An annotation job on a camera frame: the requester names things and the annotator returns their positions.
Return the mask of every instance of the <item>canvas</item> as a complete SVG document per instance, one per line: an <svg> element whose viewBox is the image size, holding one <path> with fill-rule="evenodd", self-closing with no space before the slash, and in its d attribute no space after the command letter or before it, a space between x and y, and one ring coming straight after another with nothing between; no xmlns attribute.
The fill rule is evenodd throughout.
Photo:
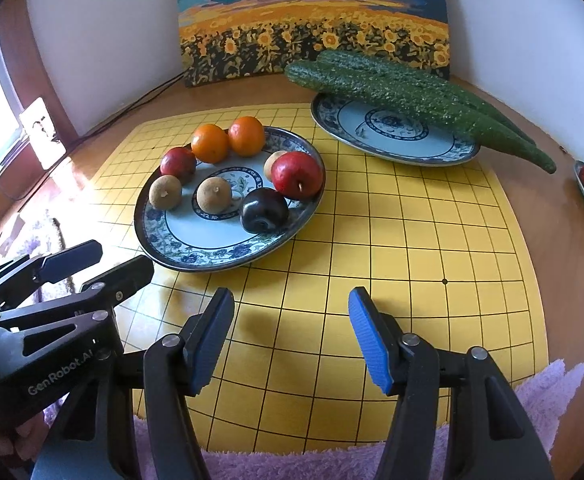
<svg viewBox="0 0 584 480"><path fill-rule="evenodd" d="M178 0L186 84L282 72L327 48L450 73L445 0Z"/></svg>

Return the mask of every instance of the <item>red apple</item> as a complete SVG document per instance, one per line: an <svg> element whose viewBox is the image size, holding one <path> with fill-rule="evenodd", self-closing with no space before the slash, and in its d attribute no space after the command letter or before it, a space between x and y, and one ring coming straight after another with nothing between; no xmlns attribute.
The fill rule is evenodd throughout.
<svg viewBox="0 0 584 480"><path fill-rule="evenodd" d="M307 153L284 153L272 164L272 184L283 196L306 200L321 189L323 170Z"/></svg>
<svg viewBox="0 0 584 480"><path fill-rule="evenodd" d="M196 168L197 158L192 150L184 146L169 149L161 160L161 174L175 176L181 184L187 183L192 178Z"/></svg>

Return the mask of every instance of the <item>kiwi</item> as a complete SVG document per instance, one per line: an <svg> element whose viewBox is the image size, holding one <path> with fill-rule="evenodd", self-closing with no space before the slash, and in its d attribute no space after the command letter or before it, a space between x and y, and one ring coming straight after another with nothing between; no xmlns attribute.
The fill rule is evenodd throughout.
<svg viewBox="0 0 584 480"><path fill-rule="evenodd" d="M198 206L206 213L218 215L232 203L232 187L220 176L211 176L199 184Z"/></svg>
<svg viewBox="0 0 584 480"><path fill-rule="evenodd" d="M281 155L285 155L286 153L286 150L278 150L278 152L272 153L268 157L268 160L265 161L265 164L263 165L263 174L270 182L272 182L272 164L274 164Z"/></svg>
<svg viewBox="0 0 584 480"><path fill-rule="evenodd" d="M173 209L181 203L181 183L171 175L157 178L148 193L150 204L159 211Z"/></svg>

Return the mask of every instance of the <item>white wall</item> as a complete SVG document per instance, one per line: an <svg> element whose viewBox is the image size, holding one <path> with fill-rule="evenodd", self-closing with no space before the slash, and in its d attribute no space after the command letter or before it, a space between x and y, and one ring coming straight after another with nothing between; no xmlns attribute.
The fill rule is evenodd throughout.
<svg viewBox="0 0 584 480"><path fill-rule="evenodd" d="M452 70L584 159L582 0L447 0ZM176 0L28 0L80 134L181 69Z"/></svg>
<svg viewBox="0 0 584 480"><path fill-rule="evenodd" d="M27 0L41 59L77 133L181 69L176 0Z"/></svg>
<svg viewBox="0 0 584 480"><path fill-rule="evenodd" d="M446 0L453 73L584 160L582 0Z"/></svg>

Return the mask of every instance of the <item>cucumber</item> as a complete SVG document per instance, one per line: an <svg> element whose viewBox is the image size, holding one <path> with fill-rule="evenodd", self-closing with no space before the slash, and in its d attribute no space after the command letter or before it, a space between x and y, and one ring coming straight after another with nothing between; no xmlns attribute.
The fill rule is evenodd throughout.
<svg viewBox="0 0 584 480"><path fill-rule="evenodd" d="M427 124L446 128L498 152L515 155L554 173L554 161L534 144L476 110L443 98L430 88L374 73L337 68L312 61L295 61L285 68L288 79L305 88L328 92L387 110L395 110Z"/></svg>
<svg viewBox="0 0 584 480"><path fill-rule="evenodd" d="M345 50L324 50L319 54L317 61L331 64L336 67L349 68L352 70L365 70L366 72L396 79L399 82L408 82L422 88L432 88L438 92L443 92L444 96L450 100L473 108L503 126L511 129L519 137L531 142L536 146L536 142L523 132L516 124L499 112L494 106L481 99L479 96L455 85L445 79L430 74L419 68L412 68L397 61L381 59L379 57L366 56L358 52Z"/></svg>

